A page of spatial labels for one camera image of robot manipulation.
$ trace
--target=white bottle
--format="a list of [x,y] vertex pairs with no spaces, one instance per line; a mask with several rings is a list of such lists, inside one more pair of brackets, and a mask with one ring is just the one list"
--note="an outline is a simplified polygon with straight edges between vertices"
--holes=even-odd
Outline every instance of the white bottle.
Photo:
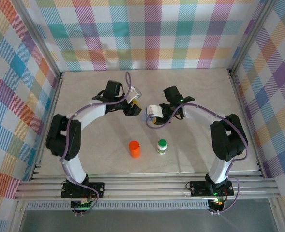
[[164,155],[166,153],[167,147],[168,147],[167,141],[165,139],[161,139],[157,143],[157,152],[160,155]]

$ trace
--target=plaid wallpaper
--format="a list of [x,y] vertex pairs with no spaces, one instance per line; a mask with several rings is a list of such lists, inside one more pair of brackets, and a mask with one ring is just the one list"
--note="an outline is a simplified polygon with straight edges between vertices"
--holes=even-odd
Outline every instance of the plaid wallpaper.
[[268,177],[285,204],[285,1],[278,0],[236,82]]
[[241,39],[239,41],[239,44],[238,44],[238,46],[237,46],[237,48],[236,48],[236,50],[234,52],[233,58],[230,61],[230,64],[228,66],[229,69],[231,69],[233,64],[235,63],[236,57],[238,57],[239,51],[244,46],[245,41],[246,41],[246,39],[247,39],[251,29],[253,28],[253,26],[255,24],[255,21],[256,21],[257,17],[259,16],[259,14],[260,14],[260,12],[261,12],[265,2],[267,2],[267,0],[260,0],[259,1],[258,5],[256,7],[256,10],[254,11],[254,13],[252,15],[252,18],[251,18],[251,20],[250,20],[246,30],[244,31],[244,33],[243,33],[243,35],[242,35],[242,37],[241,37]]
[[62,71],[227,68],[264,1],[23,0]]
[[0,232],[26,180],[56,85],[9,0],[0,0]]

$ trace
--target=floor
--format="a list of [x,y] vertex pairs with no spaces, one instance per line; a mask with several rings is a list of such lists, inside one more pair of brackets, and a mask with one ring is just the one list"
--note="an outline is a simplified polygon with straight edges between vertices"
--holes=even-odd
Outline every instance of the floor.
[[[133,70],[130,74],[133,86],[143,94],[139,99],[142,108],[167,103],[163,90],[176,85],[184,97],[192,96],[211,110],[241,116],[226,69]],[[125,71],[66,72],[55,114],[73,113],[88,104],[105,89],[108,80],[124,83],[127,90]],[[168,149],[161,156],[156,145],[162,138],[167,140]],[[137,159],[128,152],[131,140],[140,143]],[[125,116],[122,111],[109,113],[82,131],[79,156],[88,174],[208,172],[215,157],[210,131],[195,120],[173,119],[165,128],[152,130],[140,116]],[[40,175],[63,175],[58,159],[45,149]],[[248,158],[236,162],[232,171],[257,171],[256,162],[253,145],[249,144]]]

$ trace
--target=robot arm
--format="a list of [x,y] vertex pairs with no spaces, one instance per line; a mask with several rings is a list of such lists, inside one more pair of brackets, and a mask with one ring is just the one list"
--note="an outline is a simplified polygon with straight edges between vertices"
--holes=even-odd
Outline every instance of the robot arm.
[[116,110],[123,110],[126,116],[136,116],[140,113],[141,109],[138,107],[136,100],[141,96],[141,93],[134,87],[131,87],[129,95],[122,102],[118,104],[105,104],[106,102],[116,102],[123,99],[124,93],[120,97],[117,97],[121,87],[122,84],[119,82],[108,81],[106,89],[99,92],[89,102],[90,105],[94,106],[86,108],[72,120],[69,131],[66,131],[66,126],[72,114],[67,116],[55,115],[53,117],[46,140],[46,147],[51,150],[53,155],[61,157],[66,145],[64,132],[69,133],[68,152],[65,159],[61,161],[66,169],[68,181],[80,184],[87,182],[88,176],[82,168],[78,155],[81,143],[81,131],[87,125],[95,119]]
[[[159,106],[152,105],[148,106],[146,109],[147,115],[150,116],[153,114],[152,117],[154,119],[154,124],[162,125],[167,123],[177,107],[187,103],[180,107],[173,116],[181,120],[185,117],[195,119],[211,131],[212,148],[216,157],[209,173],[206,175],[206,188],[210,195],[212,195],[214,192],[226,185],[226,175],[231,166],[232,160],[235,156],[240,155],[244,151],[245,146],[237,132],[234,131],[226,122],[214,115],[211,115],[200,107],[195,107],[199,106],[197,101],[192,97],[183,98],[176,86],[165,89],[164,94],[169,104],[163,103]],[[235,114],[231,114],[229,116],[218,115],[231,122],[246,140],[245,133],[238,116]]]

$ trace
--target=orange cylinder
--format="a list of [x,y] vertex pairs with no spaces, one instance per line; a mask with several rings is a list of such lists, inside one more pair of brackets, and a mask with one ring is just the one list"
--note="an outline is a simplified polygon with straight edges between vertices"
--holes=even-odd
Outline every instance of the orange cylinder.
[[137,141],[133,140],[128,144],[131,157],[138,158],[140,156],[140,145]]

